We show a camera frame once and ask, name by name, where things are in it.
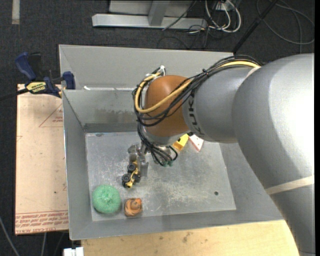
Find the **yellow object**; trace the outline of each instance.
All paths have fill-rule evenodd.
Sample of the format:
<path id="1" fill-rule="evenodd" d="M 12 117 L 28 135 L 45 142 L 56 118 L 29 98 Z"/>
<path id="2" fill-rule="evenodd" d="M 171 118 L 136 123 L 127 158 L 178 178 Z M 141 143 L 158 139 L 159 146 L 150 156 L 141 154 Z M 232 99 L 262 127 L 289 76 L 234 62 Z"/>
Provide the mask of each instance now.
<path id="1" fill-rule="evenodd" d="M 189 138 L 189 135 L 185 134 L 185 135 L 181 136 L 179 140 L 177 140 L 175 143 L 173 143 L 172 146 L 175 147 L 177 150 L 181 151 L 184 148 L 184 146 L 186 145 L 188 138 Z"/>
<path id="2" fill-rule="evenodd" d="M 127 187 L 128 188 L 131 188 L 135 182 L 135 179 L 133 178 L 135 174 L 138 174 L 139 173 L 139 169 L 138 169 L 138 163 L 137 161 L 134 161 L 133 164 L 135 165 L 135 170 L 131 173 L 131 176 L 130 176 L 130 181 L 128 181 L 126 183 Z"/>
<path id="3" fill-rule="evenodd" d="M 233 66 L 233 65 L 244 65 L 244 66 L 248 66 L 248 67 L 252 67 L 252 68 L 258 68 L 260 67 L 257 64 L 254 64 L 250 61 L 245 61 L 245 60 L 238 60 L 238 61 L 232 61 L 232 62 L 228 62 L 225 63 L 221 66 L 219 66 L 219 68 L 223 68 L 223 67 L 227 67 L 227 66 Z M 134 106 L 135 109 L 142 114 L 146 114 L 146 113 L 150 113 L 154 110 L 156 110 L 157 108 L 159 108 L 161 105 L 163 105 L 165 102 L 167 102 L 170 98 L 178 95 L 179 93 L 181 93 L 186 87 L 188 87 L 188 85 L 192 82 L 192 80 L 187 80 L 186 82 L 184 82 L 184 84 L 177 90 L 175 90 L 174 92 L 172 92 L 171 94 L 169 94 L 167 97 L 165 97 L 164 99 L 162 99 L 161 101 L 159 101 L 157 104 L 155 104 L 152 107 L 149 107 L 147 109 L 142 109 L 139 107 L 139 97 L 140 97 L 140 93 L 142 91 L 142 88 L 144 87 L 144 85 L 149 82 L 150 80 L 156 78 L 160 76 L 160 73 L 156 73 L 156 74 L 152 74 L 150 76 L 148 76 L 147 78 L 145 78 L 142 83 L 139 85 L 137 91 L 136 91 L 136 95 L 135 95 L 135 99 L 134 99 Z"/>
<path id="4" fill-rule="evenodd" d="M 43 91 L 44 89 L 46 89 L 46 83 L 45 82 L 31 82 L 26 86 L 26 88 L 29 91 L 36 93 L 36 92 Z"/>

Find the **clamp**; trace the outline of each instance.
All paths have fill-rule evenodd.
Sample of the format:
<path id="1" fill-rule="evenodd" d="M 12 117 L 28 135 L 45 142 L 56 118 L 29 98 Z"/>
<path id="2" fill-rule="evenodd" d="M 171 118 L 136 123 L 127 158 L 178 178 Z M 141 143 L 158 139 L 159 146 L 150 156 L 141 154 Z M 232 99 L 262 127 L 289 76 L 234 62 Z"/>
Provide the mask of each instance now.
<path id="1" fill-rule="evenodd" d="M 14 62 L 19 71 L 28 78 L 28 82 L 24 85 L 25 89 L 18 91 L 17 94 L 30 92 L 32 94 L 48 94 L 61 98 L 62 90 L 74 90 L 76 88 L 74 75 L 70 71 L 64 72 L 62 77 L 56 79 L 43 76 L 43 71 L 40 68 L 41 55 L 39 53 L 29 56 L 27 52 L 23 52 Z M 55 85 L 56 82 L 61 82 L 61 89 Z"/>

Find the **wooden table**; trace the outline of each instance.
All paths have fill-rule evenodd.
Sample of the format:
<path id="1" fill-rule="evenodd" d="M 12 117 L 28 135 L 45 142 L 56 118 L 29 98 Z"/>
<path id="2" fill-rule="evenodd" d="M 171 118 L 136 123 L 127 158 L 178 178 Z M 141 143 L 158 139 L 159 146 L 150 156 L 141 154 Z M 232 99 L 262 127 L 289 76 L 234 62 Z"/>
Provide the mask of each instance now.
<path id="1" fill-rule="evenodd" d="M 85 256 L 298 256 L 284 220 L 81 241 Z"/>
<path id="2" fill-rule="evenodd" d="M 18 113 L 18 133 L 17 133 L 17 157 L 21 158 L 24 165 L 19 165 L 17 169 L 17 190 L 16 209 L 21 209 L 26 213 L 32 213 L 24 218 L 16 215 L 16 234 L 46 232 L 54 230 L 64 230 L 68 228 L 67 212 L 67 192 L 66 173 L 64 159 L 56 159 L 57 154 L 64 154 L 63 128 L 61 122 L 61 100 L 47 95 L 23 95 L 19 99 Z M 29 147 L 36 148 L 36 157 L 23 155 L 22 142 L 27 136 L 20 134 L 26 132 L 33 134 L 24 143 Z M 59 152 L 57 150 L 57 137 L 59 137 Z M 41 148 L 40 142 L 48 140 Z M 46 172 L 42 173 L 43 166 L 41 159 L 45 157 L 47 163 L 50 158 L 54 158 L 52 166 L 46 166 Z M 32 168 L 33 178 L 30 180 L 26 172 Z M 25 186 L 28 189 L 26 199 Z M 43 214 L 52 212 L 61 214 L 55 218 L 62 218 L 63 221 L 48 223 Z M 141 234 L 131 236 L 116 236 L 100 239 L 82 240 L 85 256 L 298 256 L 298 250 L 293 236 L 284 220 L 255 222 L 239 225 L 216 226 L 210 228 L 172 231 L 164 233 Z"/>

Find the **green sponge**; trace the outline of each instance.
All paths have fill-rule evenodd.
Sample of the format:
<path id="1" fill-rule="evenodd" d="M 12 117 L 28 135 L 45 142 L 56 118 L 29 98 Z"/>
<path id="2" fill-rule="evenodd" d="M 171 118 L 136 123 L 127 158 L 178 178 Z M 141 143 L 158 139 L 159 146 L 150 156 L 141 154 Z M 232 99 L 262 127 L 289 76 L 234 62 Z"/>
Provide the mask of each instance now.
<path id="1" fill-rule="evenodd" d="M 113 214 L 119 210 L 121 198 L 111 185 L 100 185 L 92 193 L 93 207 L 102 214 Z"/>

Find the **wire bundle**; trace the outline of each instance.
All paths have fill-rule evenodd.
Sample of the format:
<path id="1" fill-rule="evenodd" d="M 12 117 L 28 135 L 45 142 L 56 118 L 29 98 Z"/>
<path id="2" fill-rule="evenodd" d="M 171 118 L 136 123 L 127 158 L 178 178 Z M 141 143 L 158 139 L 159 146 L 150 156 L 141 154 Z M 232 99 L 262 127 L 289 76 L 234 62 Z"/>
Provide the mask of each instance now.
<path id="1" fill-rule="evenodd" d="M 252 57 L 244 55 L 230 56 L 221 59 L 207 70 L 203 69 L 200 74 L 186 78 L 167 97 L 165 97 L 157 104 L 147 109 L 143 108 L 142 92 L 147 86 L 150 85 L 150 83 L 155 78 L 163 76 L 165 72 L 161 70 L 161 68 L 158 68 L 150 75 L 148 75 L 144 80 L 142 80 L 139 85 L 137 85 L 136 89 L 132 92 L 132 97 L 134 101 L 134 112 L 136 114 L 138 122 L 137 132 L 142 143 L 145 145 L 146 150 L 151 153 L 155 162 L 159 163 L 162 166 L 167 166 L 168 164 L 172 165 L 173 161 L 177 159 L 178 154 L 171 146 L 167 146 L 167 148 L 170 148 L 175 153 L 175 157 L 172 158 L 170 154 L 158 148 L 154 143 L 148 141 L 148 139 L 144 136 L 143 127 L 155 126 L 162 122 L 165 118 L 172 116 L 188 100 L 189 96 L 194 94 L 196 89 L 199 86 L 201 86 L 202 83 L 209 77 L 226 69 L 243 66 L 257 68 L 261 65 Z M 174 98 L 174 100 L 165 110 L 156 115 L 150 115 L 152 111 L 158 109 L 160 106 L 162 106 L 164 103 L 166 103 L 169 99 L 172 98 Z M 179 104 L 179 106 L 173 112 L 170 113 L 171 109 L 177 106 L 177 104 Z M 154 122 L 145 123 L 145 121 L 150 120 L 153 120 Z"/>
<path id="2" fill-rule="evenodd" d="M 236 26 L 235 28 L 232 28 L 232 29 L 230 29 L 231 24 L 232 24 L 232 21 L 231 21 L 230 14 L 229 14 L 229 12 L 227 11 L 226 4 L 229 4 L 230 6 L 232 6 L 233 11 L 235 11 L 235 13 L 236 13 L 236 19 L 237 19 L 236 24 L 237 24 L 237 26 Z M 220 8 L 222 8 L 222 9 L 224 10 L 224 13 L 225 13 L 225 15 L 226 15 L 226 17 L 227 17 L 227 19 L 228 19 L 227 25 L 224 24 L 224 25 L 220 26 L 220 25 L 217 24 L 217 22 L 215 22 L 215 21 L 213 20 L 214 10 L 216 10 L 216 8 L 217 8 L 218 6 L 220 6 Z M 213 8 L 212 8 L 212 10 L 211 10 L 211 13 L 210 13 L 209 8 L 208 8 L 208 1 L 206 0 L 206 1 L 205 1 L 205 11 L 206 11 L 206 14 L 207 14 L 210 22 L 212 23 L 212 25 L 208 25 L 208 28 L 209 28 L 209 29 L 220 30 L 220 31 L 225 32 L 225 33 L 234 33 L 234 32 L 237 32 L 237 31 L 240 29 L 240 27 L 241 27 L 241 22 L 242 22 L 242 21 L 241 21 L 240 12 L 239 12 L 239 10 L 235 7 L 235 5 L 234 5 L 230 0 L 227 0 L 227 1 L 225 1 L 225 2 L 218 1 L 218 2 L 213 6 Z"/>

